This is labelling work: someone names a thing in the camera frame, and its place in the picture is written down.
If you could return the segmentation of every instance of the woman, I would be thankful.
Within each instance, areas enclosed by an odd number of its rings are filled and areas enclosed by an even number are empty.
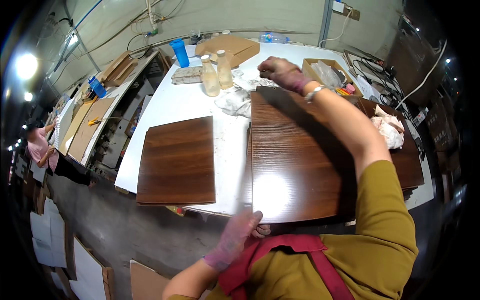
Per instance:
[[[27,148],[32,159],[39,168],[46,168],[50,175],[57,174],[89,188],[93,187],[96,180],[90,180],[89,176],[80,173],[71,163],[61,157],[53,146],[48,145],[45,136],[55,127],[56,122],[55,120],[53,124],[40,129],[34,124],[25,128],[25,136],[28,141]]]
[[[214,250],[170,281],[163,299],[197,299],[217,278],[207,300],[400,299],[418,249],[383,137],[360,110],[287,60],[269,57],[258,69],[323,111],[351,152],[358,183],[356,234],[261,239],[269,234],[268,226],[258,226],[262,213],[242,212],[228,222]],[[251,234],[260,239],[244,245]]]

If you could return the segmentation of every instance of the pink shirt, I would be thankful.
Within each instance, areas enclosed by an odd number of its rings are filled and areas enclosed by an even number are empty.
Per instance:
[[[28,142],[28,151],[32,156],[32,159],[38,163],[42,157],[47,153],[48,150],[48,143],[45,139],[45,127],[39,128],[35,130],[37,137],[34,142]],[[48,168],[50,164],[50,168],[52,171],[55,172],[55,168],[57,167],[57,163],[59,161],[59,154],[56,150],[53,150],[53,154],[48,157],[48,160],[43,165],[44,168]]]

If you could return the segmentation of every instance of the hand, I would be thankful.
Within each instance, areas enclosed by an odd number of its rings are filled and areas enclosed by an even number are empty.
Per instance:
[[[52,155],[52,154],[53,154],[53,151],[55,151],[55,149],[53,148],[53,146],[48,146],[47,156]]]
[[[274,56],[263,61],[258,66],[258,70],[261,72],[260,77],[273,80],[279,86],[301,95],[303,95],[303,87],[313,81],[312,78],[305,77],[297,65]]]
[[[263,233],[269,233],[269,225],[266,225],[267,231],[264,229],[265,225],[260,225],[262,228],[258,226],[262,217],[262,212],[252,214],[250,209],[244,209],[232,217],[223,230],[218,245],[205,255],[204,262],[219,272],[225,270],[243,251],[243,244],[250,234],[257,230],[254,236],[262,236],[258,232],[259,228]]]

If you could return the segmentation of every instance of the wall socket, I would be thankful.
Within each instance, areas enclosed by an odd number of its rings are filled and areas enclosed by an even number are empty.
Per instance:
[[[345,5],[343,7],[343,14],[342,15],[347,16],[349,12],[350,12],[350,10]],[[352,8],[352,13],[350,14],[350,18],[352,18],[353,20],[359,21],[360,20],[360,11]]]

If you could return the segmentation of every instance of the glass bottle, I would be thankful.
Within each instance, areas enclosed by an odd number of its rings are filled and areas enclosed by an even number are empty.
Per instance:
[[[200,59],[202,60],[202,77],[205,91],[210,97],[218,96],[218,94],[220,94],[220,84],[218,83],[215,69],[210,62],[210,56],[203,55]]]
[[[225,50],[219,50],[216,52],[218,57],[216,70],[218,71],[218,81],[220,82],[220,88],[226,90],[233,86],[232,69],[230,63],[225,57]]]

